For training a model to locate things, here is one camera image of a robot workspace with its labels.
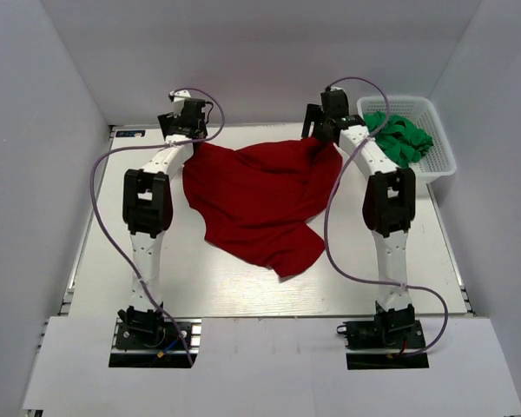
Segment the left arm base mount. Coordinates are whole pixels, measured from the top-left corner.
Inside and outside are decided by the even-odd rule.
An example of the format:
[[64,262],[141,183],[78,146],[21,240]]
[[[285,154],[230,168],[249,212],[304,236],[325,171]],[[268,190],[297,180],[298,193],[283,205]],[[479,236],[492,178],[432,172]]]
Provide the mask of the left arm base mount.
[[190,369],[200,343],[199,319],[171,321],[158,311],[121,309],[116,319],[109,367]]

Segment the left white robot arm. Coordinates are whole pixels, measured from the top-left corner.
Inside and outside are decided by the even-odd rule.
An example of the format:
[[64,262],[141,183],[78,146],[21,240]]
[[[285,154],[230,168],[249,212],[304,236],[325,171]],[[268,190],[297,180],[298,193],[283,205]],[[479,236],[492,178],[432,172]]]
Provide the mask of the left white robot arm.
[[170,182],[197,147],[184,144],[162,149],[141,168],[124,175],[122,219],[129,229],[132,262],[137,268],[129,306],[136,311],[155,311],[162,303],[162,241],[174,216]]

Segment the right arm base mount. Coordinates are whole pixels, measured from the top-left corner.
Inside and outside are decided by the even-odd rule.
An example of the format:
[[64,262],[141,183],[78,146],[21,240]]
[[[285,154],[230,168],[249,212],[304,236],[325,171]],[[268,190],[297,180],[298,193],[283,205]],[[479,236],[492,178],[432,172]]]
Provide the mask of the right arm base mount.
[[336,327],[345,339],[349,370],[429,368],[425,336],[413,305],[396,311],[376,307],[371,320],[344,321]]

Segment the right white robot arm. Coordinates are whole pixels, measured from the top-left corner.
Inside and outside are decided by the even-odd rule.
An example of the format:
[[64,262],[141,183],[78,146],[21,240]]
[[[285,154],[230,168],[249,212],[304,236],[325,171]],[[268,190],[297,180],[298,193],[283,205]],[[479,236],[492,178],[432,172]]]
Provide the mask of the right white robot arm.
[[347,279],[379,288],[375,337],[385,346],[395,346],[415,322],[406,273],[406,241],[415,216],[415,174],[385,156],[361,118],[349,116],[341,106],[324,109],[319,104],[307,105],[301,135],[335,144],[348,155],[343,167],[355,163],[366,179],[362,216],[373,235],[378,278],[367,280],[349,275],[332,256],[327,258]]

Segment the red t-shirt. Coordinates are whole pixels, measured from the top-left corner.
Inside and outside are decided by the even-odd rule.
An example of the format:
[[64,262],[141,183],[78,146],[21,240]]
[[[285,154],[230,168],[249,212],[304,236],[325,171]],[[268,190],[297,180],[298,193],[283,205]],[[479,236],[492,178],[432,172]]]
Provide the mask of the red t-shirt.
[[326,208],[341,168],[335,146],[314,137],[237,150],[204,143],[182,181],[206,242],[287,279],[325,250],[307,223]]

